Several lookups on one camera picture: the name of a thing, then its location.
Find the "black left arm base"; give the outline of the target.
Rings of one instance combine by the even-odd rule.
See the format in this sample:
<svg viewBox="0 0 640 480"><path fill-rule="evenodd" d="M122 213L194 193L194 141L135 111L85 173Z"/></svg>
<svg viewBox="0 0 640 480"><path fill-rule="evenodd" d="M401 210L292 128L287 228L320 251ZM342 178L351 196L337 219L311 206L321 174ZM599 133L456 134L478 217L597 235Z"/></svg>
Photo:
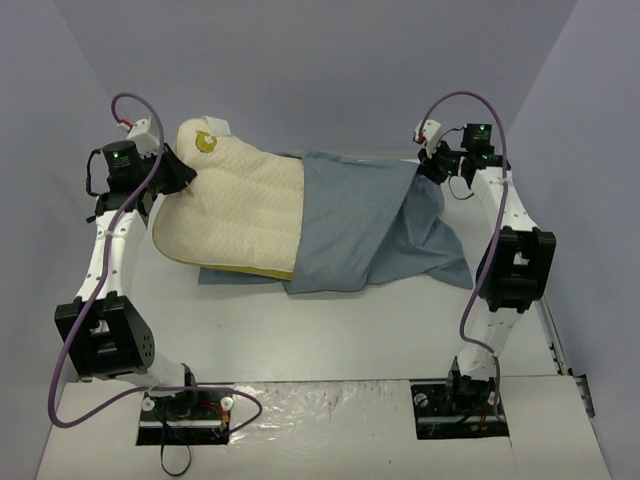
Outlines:
<svg viewBox="0 0 640 480"><path fill-rule="evenodd" d="M142 397L137 446L227 445L233 400L225 393L145 392Z"/></svg>

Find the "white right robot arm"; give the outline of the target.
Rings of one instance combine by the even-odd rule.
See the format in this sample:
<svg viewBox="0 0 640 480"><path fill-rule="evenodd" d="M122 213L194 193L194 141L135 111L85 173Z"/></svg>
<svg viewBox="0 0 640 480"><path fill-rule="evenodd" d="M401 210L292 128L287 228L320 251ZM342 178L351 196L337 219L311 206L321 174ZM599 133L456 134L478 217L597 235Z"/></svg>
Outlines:
<svg viewBox="0 0 640 480"><path fill-rule="evenodd" d="M476 271L475 297L485 302L472 330L466 331L471 313L461 321L465 347L456 357L460 375L443 389L446 406L465 413L480 397L472 381L496 381L495 360L509 334L546 288L556 250L556 237L544 231L527 213L513 185L509 161L491 144L492 126L467 124L462 141L452 150L444 141L442 125L429 119L418 124L414 141L421 146L418 173L440 185L459 177L479 201L492 236Z"/></svg>

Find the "cream yellow quilted pillow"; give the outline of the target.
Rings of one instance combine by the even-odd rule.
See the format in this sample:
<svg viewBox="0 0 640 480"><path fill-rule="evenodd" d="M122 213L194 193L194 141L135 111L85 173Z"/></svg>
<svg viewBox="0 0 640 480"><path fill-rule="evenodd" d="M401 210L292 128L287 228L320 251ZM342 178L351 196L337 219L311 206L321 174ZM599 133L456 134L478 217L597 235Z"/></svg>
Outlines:
<svg viewBox="0 0 640 480"><path fill-rule="evenodd" d="M162 200L151 232L156 249L183 264L291 279L302 231L301 160L263 152L207 116L179 126L174 152L197 175Z"/></svg>

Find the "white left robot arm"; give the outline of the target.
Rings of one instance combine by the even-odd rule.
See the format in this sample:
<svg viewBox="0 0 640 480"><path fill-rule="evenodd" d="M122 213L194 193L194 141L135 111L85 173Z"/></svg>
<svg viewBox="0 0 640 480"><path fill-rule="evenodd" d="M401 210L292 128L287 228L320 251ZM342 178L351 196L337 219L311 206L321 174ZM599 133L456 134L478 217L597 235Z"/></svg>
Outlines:
<svg viewBox="0 0 640 480"><path fill-rule="evenodd" d="M55 324L82 378L118 379L144 388L171 387L165 406L179 418L195 415L201 393L189 368L156 349L152 331L130 298L134 267L153 205L196 178L168 145L143 156L131 140L99 149L108 166L108 189L89 189L96 205L90 222L95 243L85 279L72 302L57 306Z"/></svg>

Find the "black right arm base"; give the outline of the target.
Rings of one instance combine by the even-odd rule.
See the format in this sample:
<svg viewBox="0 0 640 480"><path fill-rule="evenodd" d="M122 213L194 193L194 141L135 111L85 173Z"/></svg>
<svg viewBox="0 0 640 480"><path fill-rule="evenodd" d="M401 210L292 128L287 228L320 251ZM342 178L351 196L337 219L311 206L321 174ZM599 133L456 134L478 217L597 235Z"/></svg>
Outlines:
<svg viewBox="0 0 640 480"><path fill-rule="evenodd" d="M504 409L494 396L495 381L461 373L454 359L446 378L410 382L418 440L463 440L510 434Z"/></svg>

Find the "blue striped pillowcase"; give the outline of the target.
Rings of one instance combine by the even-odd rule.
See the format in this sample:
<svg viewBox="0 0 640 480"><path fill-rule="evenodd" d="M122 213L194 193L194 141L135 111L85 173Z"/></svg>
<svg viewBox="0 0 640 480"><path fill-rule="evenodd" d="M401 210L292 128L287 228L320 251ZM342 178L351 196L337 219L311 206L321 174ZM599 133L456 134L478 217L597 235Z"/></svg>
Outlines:
<svg viewBox="0 0 640 480"><path fill-rule="evenodd" d="M289 295L356 292L426 274L470 289L463 246L441 218L439 185L400 159L323 152L296 156L304 170L302 233Z"/></svg>

